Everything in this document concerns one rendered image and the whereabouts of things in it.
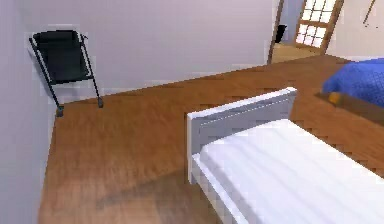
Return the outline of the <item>white bed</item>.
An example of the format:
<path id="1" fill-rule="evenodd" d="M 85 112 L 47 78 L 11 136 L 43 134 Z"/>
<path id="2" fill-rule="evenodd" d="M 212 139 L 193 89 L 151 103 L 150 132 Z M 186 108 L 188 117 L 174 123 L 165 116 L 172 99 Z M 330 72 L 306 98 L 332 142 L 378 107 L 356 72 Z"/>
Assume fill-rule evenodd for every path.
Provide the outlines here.
<path id="1" fill-rule="evenodd" d="M 296 94 L 189 113 L 189 182 L 223 224 L 384 224 L 384 179 L 293 123 Z"/>

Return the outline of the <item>wooden door with glass panes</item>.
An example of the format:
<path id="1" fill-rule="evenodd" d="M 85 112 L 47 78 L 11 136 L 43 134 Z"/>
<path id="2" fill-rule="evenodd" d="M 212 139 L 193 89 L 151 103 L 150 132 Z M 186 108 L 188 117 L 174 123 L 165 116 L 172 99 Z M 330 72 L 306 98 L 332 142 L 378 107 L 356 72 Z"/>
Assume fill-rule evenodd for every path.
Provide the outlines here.
<path id="1" fill-rule="evenodd" d="M 304 0 L 294 45 L 324 54 L 328 48 L 344 0 Z"/>

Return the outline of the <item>black laundry hamper on frame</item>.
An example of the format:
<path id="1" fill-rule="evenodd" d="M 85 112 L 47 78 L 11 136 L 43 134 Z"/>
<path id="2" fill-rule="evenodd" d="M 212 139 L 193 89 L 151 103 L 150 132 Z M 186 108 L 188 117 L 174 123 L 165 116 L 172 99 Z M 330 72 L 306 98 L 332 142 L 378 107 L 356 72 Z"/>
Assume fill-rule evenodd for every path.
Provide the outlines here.
<path id="1" fill-rule="evenodd" d="M 85 40 L 75 30 L 53 30 L 32 34 L 28 40 L 56 104 L 56 116 L 62 117 L 64 106 L 59 103 L 54 85 L 91 80 L 98 107 L 104 106 L 90 62 Z"/>

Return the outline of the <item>blue bed with wooden frame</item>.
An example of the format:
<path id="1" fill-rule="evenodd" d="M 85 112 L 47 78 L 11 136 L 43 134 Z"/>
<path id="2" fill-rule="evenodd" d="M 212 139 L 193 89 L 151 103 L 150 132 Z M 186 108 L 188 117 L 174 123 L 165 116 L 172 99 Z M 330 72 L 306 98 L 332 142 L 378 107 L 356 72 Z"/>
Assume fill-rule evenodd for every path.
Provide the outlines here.
<path id="1" fill-rule="evenodd" d="M 384 127 L 384 58 L 346 63 L 315 96 Z"/>

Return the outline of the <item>thin brown stick on wall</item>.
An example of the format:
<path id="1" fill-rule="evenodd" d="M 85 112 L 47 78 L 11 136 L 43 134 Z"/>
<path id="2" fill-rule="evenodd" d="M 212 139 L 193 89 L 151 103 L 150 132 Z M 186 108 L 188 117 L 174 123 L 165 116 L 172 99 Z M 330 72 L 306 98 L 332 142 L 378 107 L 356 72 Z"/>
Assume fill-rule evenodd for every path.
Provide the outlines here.
<path id="1" fill-rule="evenodd" d="M 376 3 L 376 0 L 370 0 L 369 7 L 367 9 L 367 12 L 365 14 L 365 17 L 364 17 L 364 20 L 362 23 L 365 27 L 367 27 L 369 25 L 368 19 L 369 19 L 370 14 L 372 13 L 372 10 L 373 10 L 375 3 Z"/>

